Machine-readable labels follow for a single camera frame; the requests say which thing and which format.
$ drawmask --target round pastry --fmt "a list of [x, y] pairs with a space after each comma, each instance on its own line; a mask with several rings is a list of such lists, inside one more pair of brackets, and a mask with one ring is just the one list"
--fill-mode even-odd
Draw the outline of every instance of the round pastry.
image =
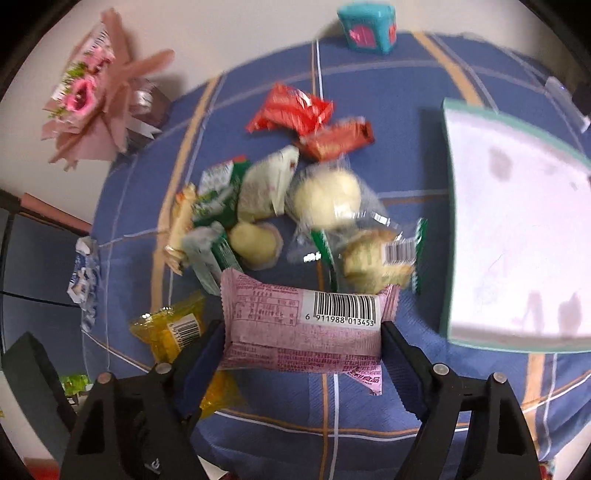
[[253, 225], [246, 222], [238, 224], [228, 235], [230, 246], [242, 257], [245, 265], [252, 270], [272, 267], [283, 248], [281, 234], [270, 223]]
[[348, 170], [326, 170], [305, 179], [294, 194], [294, 213], [310, 229], [332, 230], [355, 220], [361, 189]]

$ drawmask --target green candy wrapper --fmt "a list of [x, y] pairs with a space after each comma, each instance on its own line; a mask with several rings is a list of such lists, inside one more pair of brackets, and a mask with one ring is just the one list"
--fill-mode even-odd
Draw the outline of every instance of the green candy wrapper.
[[242, 271], [219, 222], [197, 227], [187, 233], [183, 237], [182, 247], [203, 289], [211, 295], [220, 296], [219, 284], [223, 270], [233, 268]]
[[236, 209], [242, 179], [251, 163], [246, 157], [236, 157], [208, 168], [201, 175], [199, 195], [193, 205], [193, 225], [209, 226], [219, 222], [224, 228], [236, 225]]

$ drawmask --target teal box lid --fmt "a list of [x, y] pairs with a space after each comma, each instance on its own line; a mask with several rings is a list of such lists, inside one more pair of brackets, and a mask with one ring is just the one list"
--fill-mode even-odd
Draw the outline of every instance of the teal box lid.
[[394, 16], [394, 7], [388, 4], [356, 2], [337, 11], [339, 18], [388, 18]]

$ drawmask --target white wall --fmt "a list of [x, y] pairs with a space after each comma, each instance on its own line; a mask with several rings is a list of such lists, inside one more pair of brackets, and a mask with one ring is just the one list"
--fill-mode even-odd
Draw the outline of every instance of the white wall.
[[[336, 20], [348, 0], [82, 0], [41, 40], [0, 103], [0, 188], [31, 193], [92, 222], [108, 165], [92, 161], [65, 173], [46, 160], [52, 140], [41, 142], [47, 119], [41, 107], [59, 78], [70, 49], [115, 7], [131, 35], [132, 50], [145, 56], [175, 49], [163, 90], [186, 93], [207, 78], [264, 54], [310, 41]], [[556, 36], [519, 0], [399, 0], [402, 30], [472, 32], [536, 57], [566, 73], [570, 56]]]

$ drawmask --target pink rose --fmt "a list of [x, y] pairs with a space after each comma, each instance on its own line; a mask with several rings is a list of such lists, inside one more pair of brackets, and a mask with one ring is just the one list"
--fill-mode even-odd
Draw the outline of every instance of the pink rose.
[[93, 48], [85, 55], [85, 63], [89, 73], [97, 74], [113, 61], [113, 54], [103, 47]]
[[95, 87], [94, 77], [86, 76], [75, 80], [70, 85], [71, 93], [62, 100], [66, 109], [77, 116], [84, 116], [90, 112], [96, 105]]

